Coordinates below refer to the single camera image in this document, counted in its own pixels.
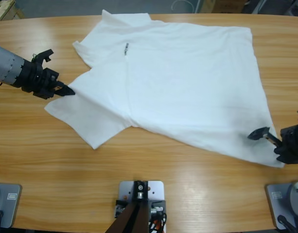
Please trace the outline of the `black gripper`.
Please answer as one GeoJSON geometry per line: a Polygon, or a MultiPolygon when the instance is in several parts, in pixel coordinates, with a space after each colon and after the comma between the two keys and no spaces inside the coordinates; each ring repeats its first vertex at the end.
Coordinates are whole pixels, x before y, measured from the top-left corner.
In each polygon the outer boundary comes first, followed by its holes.
{"type": "Polygon", "coordinates": [[[24,60],[21,72],[16,77],[14,87],[31,93],[42,99],[52,98],[54,94],[59,96],[75,95],[75,92],[62,82],[57,80],[59,73],[45,68],[42,64],[24,60]]]}
{"type": "Polygon", "coordinates": [[[266,138],[276,146],[277,160],[285,164],[298,164],[298,125],[281,130],[281,140],[269,132],[269,127],[254,130],[247,137],[250,140],[266,138]]]}

